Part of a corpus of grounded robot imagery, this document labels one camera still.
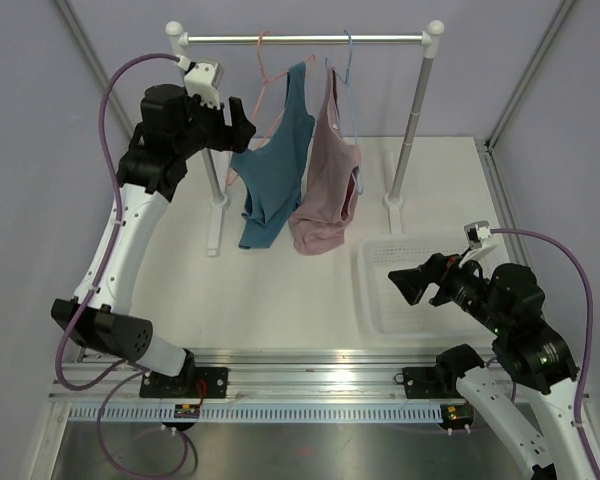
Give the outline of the pink wire hanger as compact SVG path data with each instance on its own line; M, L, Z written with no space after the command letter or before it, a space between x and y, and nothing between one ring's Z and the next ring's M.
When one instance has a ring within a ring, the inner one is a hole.
M263 56L262 56L262 46L263 46L263 41L264 41L265 37L269 34L270 34L269 30L263 30L259 34L259 37L257 40L256 54L257 54L260 74L262 77L262 88L260 90L260 94L259 94L258 100L256 102L256 105L254 107L253 113L251 115L252 123L256 123L257 116L258 116L258 113L259 113L259 110L260 110L260 107L262 104L262 100L266 94L268 86L281 78L286 78L289 73L289 70L285 70L275 76L269 76L267 74L265 62L264 62ZM308 78L311 75L313 69L315 68L316 55L310 54L310 55L306 56L303 59L303 63L305 64L305 67L306 67L305 77ZM264 146L268 142L271 135L274 133L275 129L277 128L278 124L280 123L280 121L283 117L284 111L285 111L285 109L282 109L280 111L279 115L277 116L275 121L270 125L270 127L266 131L266 133L261 136L258 144L256 145L257 148ZM226 177L225 177L225 185L232 186L238 178L239 178L239 175L235 172L235 170L232 167L229 167L227 170Z

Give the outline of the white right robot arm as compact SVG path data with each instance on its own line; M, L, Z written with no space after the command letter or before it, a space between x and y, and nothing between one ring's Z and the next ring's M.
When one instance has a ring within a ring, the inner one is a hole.
M436 286L431 306L453 303L494 334L496 360L527 398L537 427L467 344L438 354L431 378L440 393L461 396L480 414L525 478L600 479L600 449L588 438L576 402L584 370L544 320L545 294L530 268L505 263L486 278L478 262L436 253L416 268L389 272L388 278L411 306Z

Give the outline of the teal tank top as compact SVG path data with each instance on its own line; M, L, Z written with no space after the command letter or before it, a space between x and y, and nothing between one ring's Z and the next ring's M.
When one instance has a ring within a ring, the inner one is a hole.
M303 62L288 70L284 111L268 142L232 156L231 168L246 187L245 225L238 243L241 249L271 247L301 204L302 179L315 126L306 108L306 73Z

